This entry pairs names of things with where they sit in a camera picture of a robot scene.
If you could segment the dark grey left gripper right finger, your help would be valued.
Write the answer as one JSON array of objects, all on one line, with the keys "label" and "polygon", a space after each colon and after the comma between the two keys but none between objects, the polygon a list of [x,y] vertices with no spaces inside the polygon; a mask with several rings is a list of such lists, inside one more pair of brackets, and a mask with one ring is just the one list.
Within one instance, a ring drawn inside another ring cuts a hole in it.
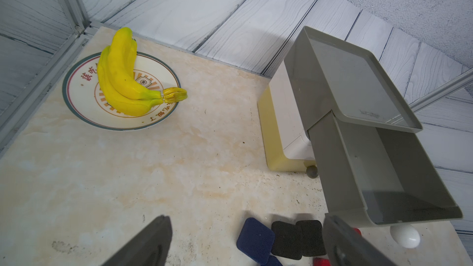
[{"label": "dark grey left gripper right finger", "polygon": [[326,216],[323,242],[332,266],[395,266],[338,216]]}]

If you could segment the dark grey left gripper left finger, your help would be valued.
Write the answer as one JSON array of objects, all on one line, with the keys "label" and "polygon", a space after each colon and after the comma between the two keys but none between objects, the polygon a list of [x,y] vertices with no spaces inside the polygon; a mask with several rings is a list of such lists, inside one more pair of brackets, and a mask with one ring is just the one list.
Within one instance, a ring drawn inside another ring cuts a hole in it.
[{"label": "dark grey left gripper left finger", "polygon": [[156,217],[102,265],[164,266],[171,241],[170,217]]}]

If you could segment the grey top drawer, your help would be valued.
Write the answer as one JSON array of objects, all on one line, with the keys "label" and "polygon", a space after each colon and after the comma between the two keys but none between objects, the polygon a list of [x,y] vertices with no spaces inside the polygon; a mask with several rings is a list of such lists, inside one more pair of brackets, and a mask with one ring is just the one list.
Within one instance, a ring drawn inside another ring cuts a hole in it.
[{"label": "grey top drawer", "polygon": [[308,134],[330,216],[392,229],[463,218],[415,134],[345,123],[332,113]]}]

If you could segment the three-tier drawer cabinet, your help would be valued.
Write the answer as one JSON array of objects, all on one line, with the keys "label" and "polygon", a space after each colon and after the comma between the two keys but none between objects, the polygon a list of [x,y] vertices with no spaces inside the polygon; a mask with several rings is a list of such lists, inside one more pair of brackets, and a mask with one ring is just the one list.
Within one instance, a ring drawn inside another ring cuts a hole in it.
[{"label": "three-tier drawer cabinet", "polygon": [[367,49],[303,27],[268,88],[282,148],[274,171],[315,163],[309,129],[331,113],[345,123],[418,133],[422,125]]}]

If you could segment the red brooch box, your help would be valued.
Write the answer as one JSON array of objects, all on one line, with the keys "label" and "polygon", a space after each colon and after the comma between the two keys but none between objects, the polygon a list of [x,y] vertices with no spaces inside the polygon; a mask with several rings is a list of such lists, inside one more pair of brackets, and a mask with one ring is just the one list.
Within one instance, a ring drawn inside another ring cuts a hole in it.
[{"label": "red brooch box", "polygon": [[361,231],[358,228],[353,228],[360,236],[362,236]]},{"label": "red brooch box", "polygon": [[328,259],[315,257],[313,260],[313,266],[331,266],[331,264]]}]

